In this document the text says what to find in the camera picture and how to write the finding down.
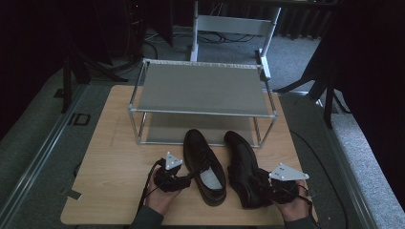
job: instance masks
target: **gray carpet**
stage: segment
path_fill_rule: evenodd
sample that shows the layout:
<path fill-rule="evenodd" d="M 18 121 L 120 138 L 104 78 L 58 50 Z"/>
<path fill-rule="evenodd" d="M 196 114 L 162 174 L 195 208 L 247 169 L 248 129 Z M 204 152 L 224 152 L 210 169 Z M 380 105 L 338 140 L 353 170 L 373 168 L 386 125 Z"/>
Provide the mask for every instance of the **gray carpet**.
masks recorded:
<path fill-rule="evenodd" d="M 179 33 L 184 36 L 183 30 L 179 30 Z M 189 58 L 188 51 L 191 39 L 188 37 L 175 38 L 174 47 L 170 47 L 158 37 L 148 41 L 157 48 L 159 59 L 188 60 Z M 199 61 L 254 64 L 254 50 L 261 48 L 263 42 L 262 37 L 254 37 L 244 43 L 221 45 L 201 43 Z M 290 40 L 289 38 L 275 37 L 267 55 L 272 75 L 271 88 L 281 88 L 299 79 L 318 43 L 319 40 L 312 41 L 307 38 Z M 145 57 L 149 58 L 156 56 L 154 50 L 148 45 L 144 46 L 143 53 Z M 128 84 L 133 85 L 138 72 L 139 68 L 135 66 L 130 70 L 122 71 L 120 74 L 122 77 L 129 78 Z M 84 95 L 75 106 L 75 113 L 91 115 L 89 125 L 65 127 L 34 185 L 18 208 L 9 228 L 73 228 L 73 226 L 64 225 L 60 222 L 59 218 L 66 198 L 58 193 L 62 188 L 70 188 L 73 185 L 75 166 L 84 157 L 108 92 L 114 84 L 116 83 L 103 76 L 94 76 L 94 80 L 86 87 Z M 59 72 L 50 78 L 18 123 L 0 142 L 1 205 L 6 202 L 25 168 L 40 149 L 48 132 L 60 118 L 59 112 L 62 102 L 60 98 L 53 98 L 53 94 L 61 85 L 61 72 Z M 297 91 L 307 92 L 310 86 L 311 83 L 308 83 L 298 88 Z M 323 228 L 345 228 L 344 210 L 347 212 L 349 228 L 363 228 L 355 211 L 355 206 L 352 204 L 351 192 L 347 188 L 345 178 L 339 172 L 340 167 L 333 154 L 335 149 L 331 147 L 333 144 L 330 143 L 331 139 L 334 143 L 342 142 L 343 137 L 336 137 L 325 130 L 321 118 L 323 110 L 315 104 L 315 101 L 299 93 L 280 94 L 280 96 L 288 126 L 296 133 L 291 135 L 302 167 L 311 176 L 309 188 L 317 193 L 313 201 Z M 340 135 L 346 134 L 347 131 L 343 131 L 345 127 L 349 127 L 346 123 L 353 125 L 352 122 L 346 121 L 347 117 L 347 115 L 334 114 L 333 124 Z M 349 132 L 353 135 L 361 134 L 358 129 Z M 357 135 L 353 138 L 358 137 L 364 138 L 364 136 Z M 343 147 L 343 150 L 348 150 L 347 146 L 350 143 L 345 142 L 346 147 Z M 367 141 L 360 142 L 367 149 Z M 319 156 L 326 168 L 330 180 L 324 173 L 315 154 Z M 342 199 L 343 206 L 340 205 L 338 198 Z M 398 219 L 399 222 L 403 221 L 403 215 L 400 211 L 394 219 Z M 388 223 L 379 221 L 380 228 L 390 228 L 386 225 Z M 80 228 L 121 228 L 121 226 L 86 225 L 80 226 Z"/>

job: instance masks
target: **black leather shoe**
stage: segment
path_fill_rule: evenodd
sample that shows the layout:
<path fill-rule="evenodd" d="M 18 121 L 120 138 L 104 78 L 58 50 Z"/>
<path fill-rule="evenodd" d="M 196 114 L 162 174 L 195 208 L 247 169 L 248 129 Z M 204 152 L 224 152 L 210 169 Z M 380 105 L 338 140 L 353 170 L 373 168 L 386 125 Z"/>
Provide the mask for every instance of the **black leather shoe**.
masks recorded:
<path fill-rule="evenodd" d="M 203 134 L 195 129 L 188 131 L 183 152 L 185 166 L 194 175 L 204 202 L 210 206 L 223 203 L 226 197 L 224 169 Z"/>
<path fill-rule="evenodd" d="M 224 142 L 231 154 L 227 167 L 229 184 L 238 194 L 242 207 L 256 209 L 272 204 L 264 195 L 264 188 L 269 186 L 268 172 L 259 168 L 250 144 L 232 131 L 226 132 Z"/>

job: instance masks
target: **hand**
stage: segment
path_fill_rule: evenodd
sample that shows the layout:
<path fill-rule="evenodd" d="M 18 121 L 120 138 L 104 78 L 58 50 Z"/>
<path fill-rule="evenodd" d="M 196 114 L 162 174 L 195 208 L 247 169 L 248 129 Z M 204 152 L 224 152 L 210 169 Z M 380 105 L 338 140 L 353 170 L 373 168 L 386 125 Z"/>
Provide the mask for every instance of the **hand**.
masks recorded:
<path fill-rule="evenodd" d="M 304 186 L 305 182 L 303 180 L 296 180 L 297 185 Z M 298 187 L 299 195 L 304 197 L 305 189 Z M 295 221 L 297 219 L 305 218 L 309 215 L 309 206 L 306 201 L 301 198 L 296 198 L 290 203 L 279 204 L 274 202 L 279 211 L 281 212 L 284 221 Z"/>
<path fill-rule="evenodd" d="M 158 186 L 154 182 L 154 177 L 157 170 L 158 169 L 153 172 L 151 178 L 149 179 L 149 195 L 146 197 L 145 205 L 164 216 L 167 210 L 169 210 L 170 204 L 172 203 L 173 199 L 175 199 L 175 197 L 181 192 L 181 190 L 165 193 L 160 188 L 158 188 Z"/>

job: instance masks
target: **sleeve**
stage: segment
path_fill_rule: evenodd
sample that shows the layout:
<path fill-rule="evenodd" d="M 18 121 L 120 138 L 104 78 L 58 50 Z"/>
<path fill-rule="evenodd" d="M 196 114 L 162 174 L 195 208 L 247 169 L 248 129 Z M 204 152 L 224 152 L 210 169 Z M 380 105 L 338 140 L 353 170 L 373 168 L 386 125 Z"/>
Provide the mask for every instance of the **sleeve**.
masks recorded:
<path fill-rule="evenodd" d="M 159 229 L 163 216 L 148 206 L 142 206 L 129 229 Z"/>
<path fill-rule="evenodd" d="M 296 221 L 285 221 L 286 229 L 313 229 L 314 225 L 310 217 L 297 219 Z"/>

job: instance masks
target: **wooden tabletop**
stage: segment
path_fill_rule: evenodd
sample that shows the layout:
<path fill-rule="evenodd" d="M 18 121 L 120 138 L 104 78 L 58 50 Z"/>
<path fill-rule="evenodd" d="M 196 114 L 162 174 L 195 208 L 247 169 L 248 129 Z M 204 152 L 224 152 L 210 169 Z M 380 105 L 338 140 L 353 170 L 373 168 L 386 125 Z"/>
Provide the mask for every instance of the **wooden tabletop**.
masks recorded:
<path fill-rule="evenodd" d="M 61 215 L 66 224 L 130 224 L 152 165 L 167 152 L 183 158 L 181 145 L 138 145 L 128 115 L 134 87 L 112 88 L 72 189 L 82 194 L 68 198 Z M 277 94 L 273 95 L 278 119 L 261 149 L 254 149 L 259 167 L 271 171 L 280 162 L 301 170 Z M 229 154 L 212 147 L 227 177 Z M 185 176 L 181 166 L 178 176 Z M 227 183 L 226 200 L 217 207 L 203 202 L 194 180 L 174 200 L 165 225 L 283 225 L 275 206 L 244 210 Z"/>

